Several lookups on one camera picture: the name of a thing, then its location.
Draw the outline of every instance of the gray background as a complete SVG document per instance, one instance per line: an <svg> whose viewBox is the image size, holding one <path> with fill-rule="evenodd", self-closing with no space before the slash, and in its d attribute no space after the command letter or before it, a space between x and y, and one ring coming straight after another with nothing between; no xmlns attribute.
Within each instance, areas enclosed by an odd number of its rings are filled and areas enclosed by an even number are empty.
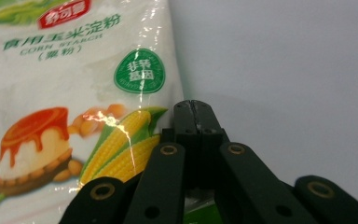
<svg viewBox="0 0 358 224"><path fill-rule="evenodd" d="M358 200L358 1L171 0L186 99L281 180Z"/></svg>

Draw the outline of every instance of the red logo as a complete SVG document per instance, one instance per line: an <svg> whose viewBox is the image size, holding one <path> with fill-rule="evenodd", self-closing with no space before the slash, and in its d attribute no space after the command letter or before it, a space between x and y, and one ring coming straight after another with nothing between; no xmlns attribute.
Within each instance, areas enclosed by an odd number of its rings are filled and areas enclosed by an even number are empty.
<svg viewBox="0 0 358 224"><path fill-rule="evenodd" d="M47 29L77 19L90 10L91 0L73 0L45 12L38 20L41 29Z"/></svg>

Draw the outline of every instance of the green badge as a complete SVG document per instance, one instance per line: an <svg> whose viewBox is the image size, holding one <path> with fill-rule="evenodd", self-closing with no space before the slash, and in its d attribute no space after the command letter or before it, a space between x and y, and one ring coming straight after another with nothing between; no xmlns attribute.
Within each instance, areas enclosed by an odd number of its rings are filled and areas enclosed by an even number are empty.
<svg viewBox="0 0 358 224"><path fill-rule="evenodd" d="M123 91L155 92L164 85L164 65L153 51L136 49L118 65L114 80Z"/></svg>

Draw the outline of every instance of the yellow corn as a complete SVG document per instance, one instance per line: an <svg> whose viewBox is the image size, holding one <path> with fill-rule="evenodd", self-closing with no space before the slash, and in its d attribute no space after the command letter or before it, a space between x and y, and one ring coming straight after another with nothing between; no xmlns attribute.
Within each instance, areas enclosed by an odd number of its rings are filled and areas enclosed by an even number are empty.
<svg viewBox="0 0 358 224"><path fill-rule="evenodd" d="M123 182L141 173L149 160L152 149L158 144L159 135L153 135L144 141L126 148L114 160L110 161L95 176L111 176Z"/></svg>
<svg viewBox="0 0 358 224"><path fill-rule="evenodd" d="M102 165L109 161L126 143L131 142L132 136L145 124L150 123L150 120L151 115L145 110L132 112L124 118L86 164L80 177L80 183L86 184L91 181L95 173L102 168Z"/></svg>

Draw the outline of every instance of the food package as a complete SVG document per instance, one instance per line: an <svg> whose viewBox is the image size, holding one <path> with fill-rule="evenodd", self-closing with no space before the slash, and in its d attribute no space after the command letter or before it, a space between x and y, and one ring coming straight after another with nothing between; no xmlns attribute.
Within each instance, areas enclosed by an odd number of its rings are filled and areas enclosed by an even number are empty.
<svg viewBox="0 0 358 224"><path fill-rule="evenodd" d="M167 0L0 1L0 223L142 172L181 100Z"/></svg>

